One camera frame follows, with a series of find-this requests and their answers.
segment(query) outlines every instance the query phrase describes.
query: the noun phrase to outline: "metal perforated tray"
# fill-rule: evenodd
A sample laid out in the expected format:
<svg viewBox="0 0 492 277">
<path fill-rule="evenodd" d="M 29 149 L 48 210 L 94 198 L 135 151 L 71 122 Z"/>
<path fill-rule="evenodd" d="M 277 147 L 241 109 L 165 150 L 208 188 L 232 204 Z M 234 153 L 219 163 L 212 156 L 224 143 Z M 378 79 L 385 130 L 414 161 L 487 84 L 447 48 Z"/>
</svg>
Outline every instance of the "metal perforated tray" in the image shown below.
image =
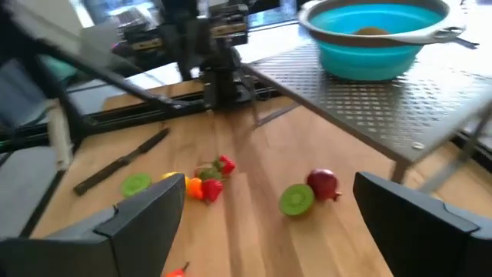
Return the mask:
<svg viewBox="0 0 492 277">
<path fill-rule="evenodd" d="M 266 85 L 395 161 L 414 163 L 492 101 L 492 78 L 415 62 L 391 82 L 325 73 L 313 44 L 244 66 Z"/>
</svg>

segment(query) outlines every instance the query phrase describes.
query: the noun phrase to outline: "knife blade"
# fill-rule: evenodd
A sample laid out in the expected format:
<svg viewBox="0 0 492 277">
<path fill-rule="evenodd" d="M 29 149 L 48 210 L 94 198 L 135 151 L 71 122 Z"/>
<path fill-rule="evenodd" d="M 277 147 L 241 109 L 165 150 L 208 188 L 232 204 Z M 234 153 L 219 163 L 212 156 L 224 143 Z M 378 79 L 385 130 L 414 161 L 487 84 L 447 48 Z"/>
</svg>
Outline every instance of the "knife blade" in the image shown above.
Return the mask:
<svg viewBox="0 0 492 277">
<path fill-rule="evenodd" d="M 122 156 L 109 165 L 106 165 L 103 169 L 96 172 L 91 177 L 87 178 L 80 184 L 74 187 L 74 192 L 78 196 L 84 195 L 89 189 L 94 188 L 98 183 L 106 180 L 107 177 L 113 175 L 119 169 L 131 164 L 138 156 L 149 152 L 154 146 L 156 146 L 162 139 L 169 134 L 169 128 L 165 128 L 157 135 L 152 136 L 149 140 L 142 143 L 130 154 Z"/>
</svg>

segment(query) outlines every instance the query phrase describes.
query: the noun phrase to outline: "brown object in bowl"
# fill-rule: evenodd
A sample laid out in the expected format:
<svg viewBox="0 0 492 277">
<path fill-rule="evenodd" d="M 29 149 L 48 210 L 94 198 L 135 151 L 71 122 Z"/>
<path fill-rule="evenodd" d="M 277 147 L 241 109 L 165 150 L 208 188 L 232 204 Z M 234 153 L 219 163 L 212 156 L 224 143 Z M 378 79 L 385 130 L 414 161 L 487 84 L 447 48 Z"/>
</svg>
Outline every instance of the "brown object in bowl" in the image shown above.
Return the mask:
<svg viewBox="0 0 492 277">
<path fill-rule="evenodd" d="M 362 28 L 354 33 L 354 35 L 389 35 L 389 34 L 390 34 L 389 32 L 386 32 L 385 30 L 376 27 Z"/>
</svg>

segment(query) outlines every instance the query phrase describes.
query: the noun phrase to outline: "wooden table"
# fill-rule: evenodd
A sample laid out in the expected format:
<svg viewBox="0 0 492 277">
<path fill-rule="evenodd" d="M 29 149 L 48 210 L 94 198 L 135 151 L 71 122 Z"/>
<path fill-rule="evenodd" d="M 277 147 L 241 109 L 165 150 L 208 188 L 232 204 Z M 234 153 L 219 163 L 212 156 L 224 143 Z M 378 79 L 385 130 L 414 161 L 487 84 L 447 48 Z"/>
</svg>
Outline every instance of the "wooden table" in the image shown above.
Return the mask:
<svg viewBox="0 0 492 277">
<path fill-rule="evenodd" d="M 187 82 L 153 92 L 185 94 L 200 87 Z M 129 95 L 117 96 L 105 103 L 105 109 L 137 101 Z M 288 103 L 286 98 L 276 98 L 260 108 L 269 113 Z M 163 142 L 84 196 L 75 196 L 71 189 L 80 181 L 128 154 L 165 125 L 171 133 Z M 447 145 L 424 160 L 409 174 L 407 185 L 418 187 L 455 151 Z M 33 236 L 44 237 L 121 201 L 121 182 L 132 173 L 147 172 L 154 181 L 166 172 L 191 175 L 195 165 L 218 153 L 231 156 L 238 169 L 216 203 L 186 199 L 164 272 L 189 261 L 187 277 L 391 276 L 351 191 L 356 171 L 388 177 L 391 161 L 305 108 L 260 128 L 254 127 L 250 109 L 243 108 L 92 136 L 76 153 Z M 302 219 L 283 216 L 278 210 L 280 194 L 303 182 L 306 173 L 317 167 L 338 175 L 344 193 L 340 201 L 316 204 Z M 488 173 L 470 164 L 437 194 L 460 206 L 470 203 L 472 211 L 492 216 L 488 179 Z"/>
</svg>

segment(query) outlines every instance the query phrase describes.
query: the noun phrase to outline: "blue collapsible bowl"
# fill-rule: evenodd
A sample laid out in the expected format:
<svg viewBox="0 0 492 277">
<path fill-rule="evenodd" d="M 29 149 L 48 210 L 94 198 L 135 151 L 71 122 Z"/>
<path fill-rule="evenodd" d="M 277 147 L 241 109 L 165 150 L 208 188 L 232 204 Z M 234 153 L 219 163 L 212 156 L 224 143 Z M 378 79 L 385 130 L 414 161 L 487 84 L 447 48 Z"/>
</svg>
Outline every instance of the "blue collapsible bowl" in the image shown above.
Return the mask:
<svg viewBox="0 0 492 277">
<path fill-rule="evenodd" d="M 324 70 L 358 81 L 393 79 L 424 45 L 449 42 L 464 31 L 459 8 L 441 0 L 308 2 L 299 22 L 318 44 Z M 390 34 L 354 35 L 367 27 Z"/>
</svg>

